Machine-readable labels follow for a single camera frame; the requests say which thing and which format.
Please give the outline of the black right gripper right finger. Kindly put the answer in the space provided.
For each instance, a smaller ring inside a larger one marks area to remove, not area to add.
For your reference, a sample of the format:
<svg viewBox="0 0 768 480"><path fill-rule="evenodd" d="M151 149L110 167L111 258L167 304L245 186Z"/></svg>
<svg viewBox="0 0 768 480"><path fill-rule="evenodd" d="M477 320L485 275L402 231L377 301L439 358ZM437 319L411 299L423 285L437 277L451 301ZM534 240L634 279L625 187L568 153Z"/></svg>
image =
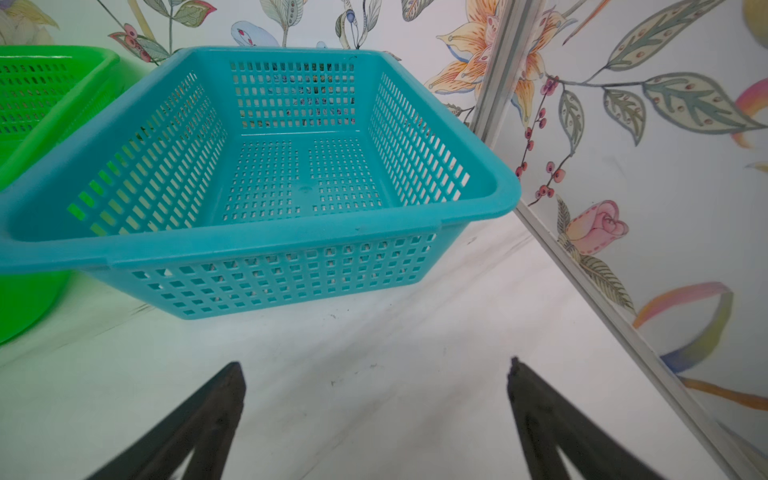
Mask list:
<svg viewBox="0 0 768 480"><path fill-rule="evenodd" d="M532 368L511 359L507 394L533 479L569 479L568 458L585 479L659 479Z"/></svg>

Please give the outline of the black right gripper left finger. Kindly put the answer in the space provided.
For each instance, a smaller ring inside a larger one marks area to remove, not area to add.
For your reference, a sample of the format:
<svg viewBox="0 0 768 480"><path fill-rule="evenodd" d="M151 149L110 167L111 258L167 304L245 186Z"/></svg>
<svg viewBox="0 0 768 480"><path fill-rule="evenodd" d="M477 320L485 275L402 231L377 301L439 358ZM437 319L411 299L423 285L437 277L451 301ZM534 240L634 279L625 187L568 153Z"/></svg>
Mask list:
<svg viewBox="0 0 768 480"><path fill-rule="evenodd" d="M93 479L220 479L244 408L241 364L231 362Z"/></svg>

